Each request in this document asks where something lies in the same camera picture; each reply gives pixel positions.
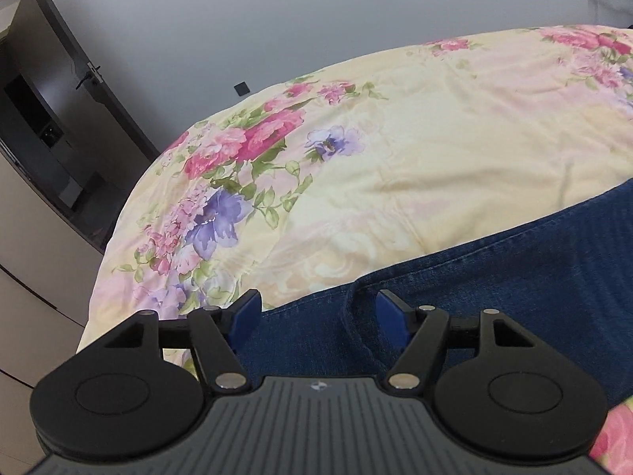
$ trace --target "metal rivet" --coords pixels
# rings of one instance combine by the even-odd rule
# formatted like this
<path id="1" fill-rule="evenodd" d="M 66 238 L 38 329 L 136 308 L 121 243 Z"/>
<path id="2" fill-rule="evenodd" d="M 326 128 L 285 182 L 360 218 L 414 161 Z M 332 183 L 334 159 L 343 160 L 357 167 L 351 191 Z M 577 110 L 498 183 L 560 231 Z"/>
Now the metal rivet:
<path id="1" fill-rule="evenodd" d="M 412 390 L 420 383 L 420 379 L 410 373 L 396 373 L 389 377 L 389 384 L 397 390 Z"/>
<path id="2" fill-rule="evenodd" d="M 215 383 L 223 390 L 236 390 L 246 383 L 246 377 L 241 373 L 223 373 L 215 377 Z"/>

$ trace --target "open door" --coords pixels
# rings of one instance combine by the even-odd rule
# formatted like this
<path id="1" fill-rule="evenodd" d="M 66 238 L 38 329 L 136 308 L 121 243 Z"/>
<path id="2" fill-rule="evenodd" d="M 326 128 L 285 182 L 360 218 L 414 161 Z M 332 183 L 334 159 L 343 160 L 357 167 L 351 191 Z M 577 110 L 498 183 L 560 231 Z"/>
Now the open door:
<path id="1" fill-rule="evenodd" d="M 0 71 L 5 156 L 103 250 L 123 203 L 158 151 L 116 99 L 52 0 L 20 0 L 6 44 L 0 45 Z M 17 110 L 20 126 L 6 126 L 3 105 L 13 106 L 13 114 Z"/>

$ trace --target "floral bedsheet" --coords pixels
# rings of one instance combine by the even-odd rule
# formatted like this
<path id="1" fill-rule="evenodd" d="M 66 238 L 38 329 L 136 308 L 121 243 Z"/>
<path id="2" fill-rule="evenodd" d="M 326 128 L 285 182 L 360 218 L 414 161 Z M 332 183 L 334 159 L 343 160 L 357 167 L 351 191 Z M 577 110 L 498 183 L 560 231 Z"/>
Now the floral bedsheet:
<path id="1" fill-rule="evenodd" d="M 441 40 L 195 123 L 125 205 L 80 346 L 142 308 L 174 319 L 250 287 L 279 307 L 621 184 L 632 44 L 631 31 L 590 26 Z M 593 450 L 617 474 L 633 473 L 631 409 L 612 410 Z"/>

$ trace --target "gray ribbed panel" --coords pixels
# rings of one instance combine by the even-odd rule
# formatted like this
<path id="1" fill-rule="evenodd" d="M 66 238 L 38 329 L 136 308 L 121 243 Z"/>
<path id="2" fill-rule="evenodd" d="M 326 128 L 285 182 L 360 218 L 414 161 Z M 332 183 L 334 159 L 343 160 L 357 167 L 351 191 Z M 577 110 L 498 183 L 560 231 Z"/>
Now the gray ribbed panel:
<path id="1" fill-rule="evenodd" d="M 251 395 L 220 398 L 195 433 L 153 457 L 90 466 L 52 456 L 34 475 L 591 475 L 588 458 L 551 467 L 488 461 L 455 445 L 424 405 L 373 379 L 267 377 Z"/>

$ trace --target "blue denim jeans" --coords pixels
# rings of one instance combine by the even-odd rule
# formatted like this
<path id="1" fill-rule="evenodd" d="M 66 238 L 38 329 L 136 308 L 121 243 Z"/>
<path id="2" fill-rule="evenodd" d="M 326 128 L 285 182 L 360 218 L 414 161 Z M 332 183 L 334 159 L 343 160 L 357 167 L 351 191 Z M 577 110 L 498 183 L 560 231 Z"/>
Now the blue denim jeans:
<path id="1" fill-rule="evenodd" d="M 381 289 L 456 316 L 500 309 L 594 376 L 615 405 L 633 395 L 633 179 L 265 312 L 240 361 L 254 378 L 383 376 L 398 355 L 375 318 Z"/>

